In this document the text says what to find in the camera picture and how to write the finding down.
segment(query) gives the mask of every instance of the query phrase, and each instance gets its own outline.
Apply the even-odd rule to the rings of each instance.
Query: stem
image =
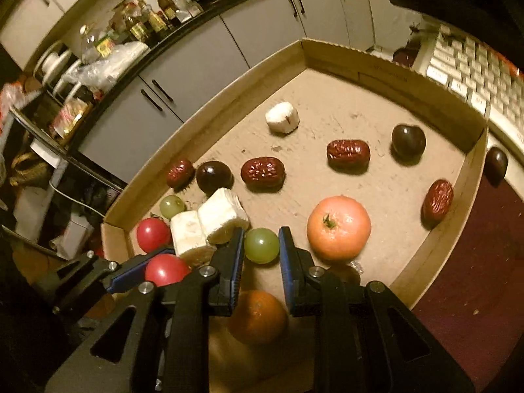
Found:
[[[324,216],[324,218],[322,219],[322,221],[324,222],[324,225],[328,228],[328,229],[334,229],[336,228],[336,222],[331,220],[329,218],[329,214],[326,214]]]

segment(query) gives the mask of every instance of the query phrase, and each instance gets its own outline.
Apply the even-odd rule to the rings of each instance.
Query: cherry tomato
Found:
[[[160,254],[147,264],[145,280],[154,282],[157,287],[163,287],[180,282],[190,271],[189,266],[180,257]]]
[[[142,220],[136,229],[139,247],[146,253],[155,251],[171,241],[169,227],[160,219],[149,217]]]

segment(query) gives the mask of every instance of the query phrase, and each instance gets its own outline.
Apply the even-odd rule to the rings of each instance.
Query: white keyboard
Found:
[[[441,25],[424,40],[413,69],[489,116],[489,127],[524,164],[524,81],[506,61]]]

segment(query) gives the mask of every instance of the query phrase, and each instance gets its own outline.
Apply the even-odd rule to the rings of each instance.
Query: cardboard tray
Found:
[[[291,102],[300,115],[300,126],[286,137],[272,135],[264,118],[282,101]],[[417,165],[400,165],[390,155],[391,131],[401,122],[418,124],[426,134],[426,151]],[[331,170],[326,146],[334,139],[368,142],[368,171],[350,176]],[[151,157],[106,215],[104,253],[122,262],[142,252],[136,225],[151,212],[160,214],[159,200],[172,193],[166,174],[177,157],[185,156],[195,166],[216,159],[232,169],[233,190],[252,226],[275,232],[290,226],[301,248],[310,249],[306,222],[321,199],[344,194],[361,202],[372,223],[369,241],[357,258],[362,282],[381,280],[412,308],[462,232],[486,147],[485,119],[440,85],[366,53],[305,39],[262,61],[216,95]],[[242,164],[261,156],[275,156],[286,166],[281,191],[253,194],[240,179]],[[455,198],[445,220],[428,232],[420,221],[420,207],[437,178],[454,184]],[[205,201],[195,182],[179,196],[190,209]],[[256,267],[246,262],[242,288],[263,289],[284,301],[278,264]],[[311,359],[305,360],[313,353],[312,332],[310,319],[290,319],[281,342],[249,348],[227,333],[224,320],[215,319],[210,329],[211,392],[267,391],[272,383],[280,385],[279,391],[308,390]]]

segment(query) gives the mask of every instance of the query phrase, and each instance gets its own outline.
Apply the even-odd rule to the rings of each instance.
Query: red date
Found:
[[[371,158],[369,146],[363,140],[333,140],[327,146],[329,165],[337,169],[366,168]]]
[[[182,190],[193,179],[195,167],[187,158],[180,158],[167,174],[167,186]]]
[[[240,177],[248,187],[272,189],[282,186],[286,169],[278,158],[253,158],[242,165]]]
[[[452,184],[441,178],[433,182],[422,204],[424,221],[437,225],[446,216],[453,202]]]

